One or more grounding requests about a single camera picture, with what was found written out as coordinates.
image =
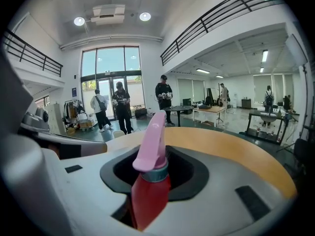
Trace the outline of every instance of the white stool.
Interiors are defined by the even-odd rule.
[[[124,135],[125,135],[125,133],[123,131],[121,131],[121,130],[117,130],[117,131],[113,132],[114,138],[118,138],[118,137],[121,137],[121,136],[124,136]]]

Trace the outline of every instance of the pink plastic object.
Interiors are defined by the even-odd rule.
[[[165,116],[166,112],[160,110],[152,117],[137,158],[132,163],[135,170],[148,172],[166,165],[164,141]]]

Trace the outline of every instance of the white jacket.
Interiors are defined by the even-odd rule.
[[[102,96],[100,94],[94,95],[92,97],[91,102],[90,102],[91,108],[94,109],[94,113],[98,113],[98,112],[101,112],[101,109],[99,107],[99,103],[98,103],[97,99],[95,98],[95,96],[98,97],[100,102],[104,102],[106,108],[107,108],[107,100],[105,99],[104,96]]]

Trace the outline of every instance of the black metal railing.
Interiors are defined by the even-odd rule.
[[[19,62],[29,62],[43,71],[61,77],[63,65],[43,54],[8,29],[4,32],[3,44],[8,54],[17,57]]]
[[[283,0],[225,0],[194,21],[162,53],[162,65],[165,65],[188,45],[209,33],[213,29],[234,18],[271,5],[284,3]]]

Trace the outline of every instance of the ceiling air conditioner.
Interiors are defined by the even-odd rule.
[[[122,24],[125,18],[124,4],[106,4],[93,7],[91,22],[99,25]]]

